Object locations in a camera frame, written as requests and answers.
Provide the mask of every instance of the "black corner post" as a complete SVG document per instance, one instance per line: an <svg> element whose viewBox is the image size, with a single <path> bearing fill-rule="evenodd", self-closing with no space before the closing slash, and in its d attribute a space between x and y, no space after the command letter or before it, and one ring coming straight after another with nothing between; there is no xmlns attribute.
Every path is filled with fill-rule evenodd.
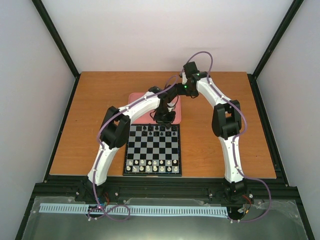
<svg viewBox="0 0 320 240"><path fill-rule="evenodd" d="M59 48L66 64L68 65L68 67L70 68L73 76L75 78L78 78L80 76L74 62L71 59L71 56L69 55L66 46L64 45L54 23L52 22L43 2L41 0L32 0L36 10L38 11L40 17L42 18L46 28L48 29L49 33L51 34L55 44L57 45L57 47Z"/></svg>
<svg viewBox="0 0 320 240"><path fill-rule="evenodd" d="M287 30L289 24L291 23L292 19L296 15L298 9L300 8L301 4L304 0L293 0L291 6L289 7L288 11L286 12L282 22L280 23L278 29L276 30L272 40L270 41L268 47L266 48L262 58L260 59L258 65L256 66L252 76L256 80L261 73L262 69L266 65L267 61L269 60L271 54L273 53L274 49L276 48L277 44L279 43L280 39L282 38L283 34Z"/></svg>

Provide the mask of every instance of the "wooden table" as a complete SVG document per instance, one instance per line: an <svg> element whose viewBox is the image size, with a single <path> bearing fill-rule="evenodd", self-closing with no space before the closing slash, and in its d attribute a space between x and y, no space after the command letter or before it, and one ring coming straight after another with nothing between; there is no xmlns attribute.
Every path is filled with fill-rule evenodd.
<svg viewBox="0 0 320 240"><path fill-rule="evenodd" d="M96 136L110 106L128 104L131 93L163 88L177 72L82 72L63 129L51 175L86 175L98 152ZM243 171L250 177L276 178L258 111L245 72L212 72L215 84L229 98L238 100L247 123L239 149ZM225 165L221 144L211 122L213 109L200 95L181 97L182 176L223 178ZM108 176L122 176L125 146L116 154Z"/></svg>

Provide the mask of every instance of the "gray floor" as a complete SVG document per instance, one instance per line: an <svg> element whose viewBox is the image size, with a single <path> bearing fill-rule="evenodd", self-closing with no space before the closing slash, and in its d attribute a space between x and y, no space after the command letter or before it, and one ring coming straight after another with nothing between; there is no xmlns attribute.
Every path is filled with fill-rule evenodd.
<svg viewBox="0 0 320 240"><path fill-rule="evenodd" d="M35 202L23 239L24 240L304 240L307 239L295 203L274 201L272 210L264 218L253 223L230 223L215 217L143 217L132 216L126 222L114 222L108 218L88 221L85 215L61 213L37 213L42 203L67 203L70 198L38 198ZM172 206L181 200L170 200ZM146 200L134 199L136 205ZM165 200L151 200L151 205L168 204ZM252 206L244 218L252 219L264 212L268 203Z"/></svg>

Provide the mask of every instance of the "chessboard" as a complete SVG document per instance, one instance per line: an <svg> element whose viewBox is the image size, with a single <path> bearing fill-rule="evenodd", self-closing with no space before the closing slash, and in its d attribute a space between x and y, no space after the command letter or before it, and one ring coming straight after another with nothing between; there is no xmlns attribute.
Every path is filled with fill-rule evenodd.
<svg viewBox="0 0 320 240"><path fill-rule="evenodd" d="M181 177L180 125L132 124L123 175Z"/></svg>

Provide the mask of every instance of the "white strip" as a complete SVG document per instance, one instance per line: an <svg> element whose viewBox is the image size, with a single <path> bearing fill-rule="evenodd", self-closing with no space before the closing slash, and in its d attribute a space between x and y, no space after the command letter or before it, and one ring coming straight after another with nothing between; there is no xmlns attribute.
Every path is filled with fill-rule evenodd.
<svg viewBox="0 0 320 240"><path fill-rule="evenodd" d="M106 211L115 205L108 205ZM61 204L61 203L41 203L39 213L53 214L87 214L90 208L96 208L97 205L89 204ZM228 216L227 208L224 206L140 206L130 205L131 216L144 217L216 217L226 218ZM92 211L90 214L101 215L100 210ZM109 215L128 215L125 207L116 207Z"/></svg>

